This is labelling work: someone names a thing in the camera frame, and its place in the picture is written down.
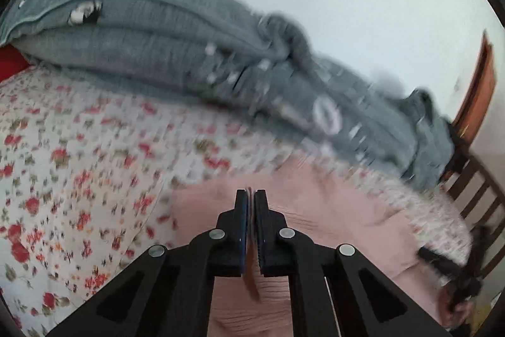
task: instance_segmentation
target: wooden slat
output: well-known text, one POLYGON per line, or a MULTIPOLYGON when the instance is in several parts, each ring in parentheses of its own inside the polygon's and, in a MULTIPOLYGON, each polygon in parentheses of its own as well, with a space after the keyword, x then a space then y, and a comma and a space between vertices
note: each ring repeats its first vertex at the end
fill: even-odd
POLYGON ((505 229, 505 218, 502 219, 500 224, 494 229, 493 233, 491 233, 491 238, 489 239, 489 245, 491 246, 498 236, 502 233, 503 229, 505 229))
POLYGON ((498 208, 499 205, 502 204, 502 200, 497 197, 493 204, 489 206, 489 208, 486 210, 486 213, 480 218, 480 220, 477 222, 477 224, 485 224, 487 221, 491 218, 495 210, 498 208))
POLYGON ((479 190, 477 190, 477 193, 475 193, 475 195, 472 197, 472 200, 470 200, 468 202, 468 205, 466 205, 465 208, 463 209, 463 211, 461 212, 461 216, 464 219, 470 214, 470 212, 472 210, 474 210, 474 207, 477 205, 480 198, 482 197, 482 195, 484 195, 484 193, 486 192, 488 187, 489 187, 489 184, 487 182, 482 183, 482 186, 479 187, 479 190))
POLYGON ((456 200, 459 197, 459 195, 463 192, 466 185, 468 185, 468 182, 472 179, 476 171, 477 167, 475 163, 473 161, 469 161, 466 164, 463 171, 461 172, 458 179, 456 179, 454 184, 448 190, 449 196, 451 196, 454 200, 456 200))
POLYGON ((491 271, 499 264, 505 257, 505 246, 503 246, 498 253, 494 255, 489 263, 482 269, 482 277, 486 278, 491 271))
POLYGON ((470 153, 468 147, 461 147, 459 151, 470 161, 470 163, 474 163, 477 167, 479 175, 481 175, 484 180, 489 184, 489 187, 496 194, 496 197, 502 201, 502 204, 505 206, 505 193, 503 193, 502 187, 494 180, 492 174, 488 169, 480 162, 480 160, 470 153))

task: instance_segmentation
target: wooden bed frame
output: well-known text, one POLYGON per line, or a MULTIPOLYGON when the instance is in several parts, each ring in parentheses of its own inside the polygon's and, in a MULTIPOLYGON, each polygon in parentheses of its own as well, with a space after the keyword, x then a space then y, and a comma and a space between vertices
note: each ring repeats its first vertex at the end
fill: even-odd
MULTIPOLYGON (((468 203, 464 206, 463 210, 461 210, 460 214, 463 219, 465 219, 468 223, 468 215, 473 211, 481 201, 484 193, 491 192, 494 196, 494 201, 492 204, 486 209, 486 211, 480 216, 479 220, 476 224, 486 224, 489 222, 491 216, 496 212, 498 208, 505 208, 505 193, 503 193, 503 189, 498 184, 498 182, 494 179, 492 174, 488 171, 488 169, 481 163, 481 161, 471 153, 469 150, 468 144, 460 139, 456 142, 455 153, 453 158, 458 158, 458 162, 464 163, 464 166, 460 173, 457 173, 455 170, 450 170, 451 173, 458 174, 458 178, 455 179, 454 183, 447 190, 448 195, 456 201, 464 189, 468 186, 471 179, 474 176, 480 176, 484 182, 478 188, 477 192, 473 195, 468 203)), ((505 217, 501 219, 496 228, 494 228, 491 234, 491 242, 488 245, 490 248, 493 243, 498 239, 498 237, 503 233, 505 229, 505 217)), ((482 269, 482 275, 486 278, 491 271, 503 260, 505 257, 505 246, 503 246, 494 256, 493 258, 484 266, 482 269)))

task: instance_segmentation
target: metal screw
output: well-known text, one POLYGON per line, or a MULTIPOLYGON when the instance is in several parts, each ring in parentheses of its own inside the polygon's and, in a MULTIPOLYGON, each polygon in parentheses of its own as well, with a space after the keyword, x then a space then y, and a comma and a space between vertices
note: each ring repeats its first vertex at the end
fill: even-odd
POLYGON ((338 248, 338 251, 340 251, 340 254, 343 254, 344 256, 351 256, 354 254, 356 249, 350 244, 343 244, 338 248))
POLYGON ((279 230, 279 234, 282 238, 293 238, 294 237, 294 230, 290 229, 289 227, 285 227, 285 228, 279 230))
POLYGON ((221 229, 214 229, 209 232, 209 237, 212 240, 220 240, 224 237, 225 233, 221 229))
POLYGON ((149 255, 151 257, 160 257, 165 253, 165 248, 156 244, 149 249, 149 255))

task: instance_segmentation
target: pink blanket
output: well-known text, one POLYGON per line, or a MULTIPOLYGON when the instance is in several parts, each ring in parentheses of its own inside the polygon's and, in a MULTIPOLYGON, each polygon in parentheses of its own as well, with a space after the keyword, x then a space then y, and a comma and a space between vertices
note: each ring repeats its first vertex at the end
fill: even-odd
MULTIPOLYGON (((296 159, 272 175, 217 179, 176 190, 173 216, 185 222, 178 231, 180 244, 214 228, 219 213, 233 208, 237 189, 249 187, 266 190, 270 208, 284 213, 289 227, 315 243, 354 245, 439 321, 437 285, 416 258, 419 246, 403 212, 296 159)), ((247 255, 242 278, 216 279, 209 335, 292 335, 287 278, 263 278, 253 246, 247 255)))

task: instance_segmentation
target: wrinkled fabric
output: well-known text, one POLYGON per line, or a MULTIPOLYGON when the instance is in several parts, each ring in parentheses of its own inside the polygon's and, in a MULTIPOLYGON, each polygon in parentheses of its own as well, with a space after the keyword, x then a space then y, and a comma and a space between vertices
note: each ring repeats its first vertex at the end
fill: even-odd
POLYGON ((12 0, 0 18, 5 43, 52 64, 227 105, 417 190, 435 187, 453 153, 426 92, 388 99, 314 56, 294 23, 236 0, 12 0))
MULTIPOLYGON (((289 227, 316 244, 330 248, 354 245, 439 321, 438 285, 416 257, 419 246, 405 213, 366 197, 335 173, 296 159, 272 175, 216 179, 176 191, 172 194, 173 216, 192 222, 178 230, 178 242, 187 244, 214 228, 219 213, 233 208, 237 188, 248 187, 266 190, 270 208, 283 213, 289 227)), ((242 278, 216 278, 209 336, 292 335, 288 279, 261 276, 252 244, 248 242, 252 249, 242 278)))

